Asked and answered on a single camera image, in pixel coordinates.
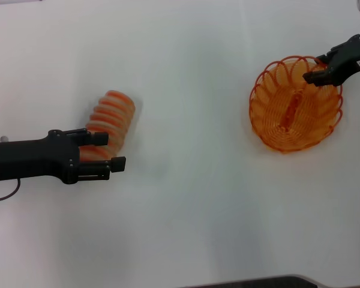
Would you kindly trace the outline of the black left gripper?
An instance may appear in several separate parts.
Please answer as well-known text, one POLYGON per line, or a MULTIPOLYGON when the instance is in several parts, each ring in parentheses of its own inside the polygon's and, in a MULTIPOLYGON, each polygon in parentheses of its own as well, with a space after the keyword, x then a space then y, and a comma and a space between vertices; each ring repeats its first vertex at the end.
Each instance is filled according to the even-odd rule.
POLYGON ((0 142, 0 181, 37 176, 54 176, 65 184, 109 180, 111 173, 125 170, 125 157, 79 164, 79 146, 106 146, 108 141, 107 132, 81 128, 52 130, 38 140, 0 142))

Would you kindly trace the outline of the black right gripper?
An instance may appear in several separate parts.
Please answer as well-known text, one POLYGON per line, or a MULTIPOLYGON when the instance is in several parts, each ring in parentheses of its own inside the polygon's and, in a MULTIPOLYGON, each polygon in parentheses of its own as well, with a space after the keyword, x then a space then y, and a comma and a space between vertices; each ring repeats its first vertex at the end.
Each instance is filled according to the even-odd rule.
POLYGON ((315 86, 342 85, 350 76, 360 72, 360 35, 333 47, 330 52, 315 57, 317 64, 328 65, 326 70, 303 74, 308 84, 315 86))

